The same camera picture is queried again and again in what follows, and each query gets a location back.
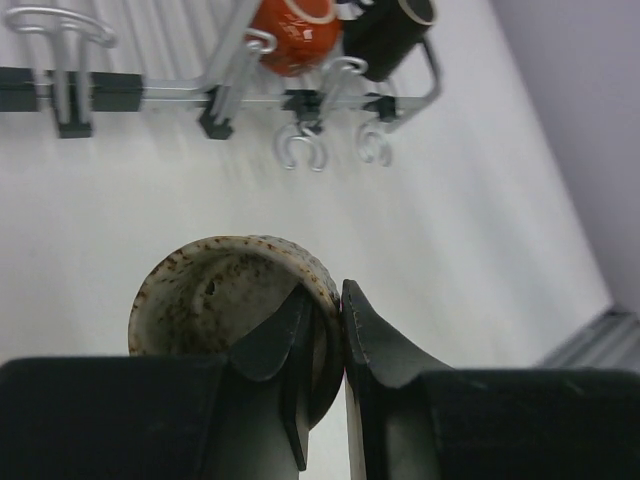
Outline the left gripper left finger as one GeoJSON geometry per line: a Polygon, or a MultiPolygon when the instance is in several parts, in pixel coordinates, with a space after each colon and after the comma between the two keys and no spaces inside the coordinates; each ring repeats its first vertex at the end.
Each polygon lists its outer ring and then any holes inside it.
{"type": "Polygon", "coordinates": [[[311,429],[313,303],[295,288],[223,354],[1,368],[5,479],[295,479],[311,429]]]}

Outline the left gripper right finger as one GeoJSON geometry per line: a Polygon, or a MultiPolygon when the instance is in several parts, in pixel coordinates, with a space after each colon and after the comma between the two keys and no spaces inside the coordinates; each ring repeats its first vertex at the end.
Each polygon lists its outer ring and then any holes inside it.
{"type": "Polygon", "coordinates": [[[591,366],[455,369],[343,284],[355,479],[635,479],[639,376],[591,366]]]}

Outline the beige speckled cup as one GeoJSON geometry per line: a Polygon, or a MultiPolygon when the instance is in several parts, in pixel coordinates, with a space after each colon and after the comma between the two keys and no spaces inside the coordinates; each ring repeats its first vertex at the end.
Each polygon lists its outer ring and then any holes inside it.
{"type": "Polygon", "coordinates": [[[223,353],[275,313],[297,286],[314,301],[309,420],[316,426],[342,381],[340,293],[322,262],[290,240],[214,236],[170,253],[146,276],[133,300],[128,352],[223,353]]]}

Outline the brown mug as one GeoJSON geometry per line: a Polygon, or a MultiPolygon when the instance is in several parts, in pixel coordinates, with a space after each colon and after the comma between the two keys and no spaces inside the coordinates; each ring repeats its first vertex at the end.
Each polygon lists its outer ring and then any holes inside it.
{"type": "Polygon", "coordinates": [[[356,1],[361,14],[344,24],[343,51],[364,60],[364,76],[385,81],[419,43],[436,18],[429,0],[356,1]]]}

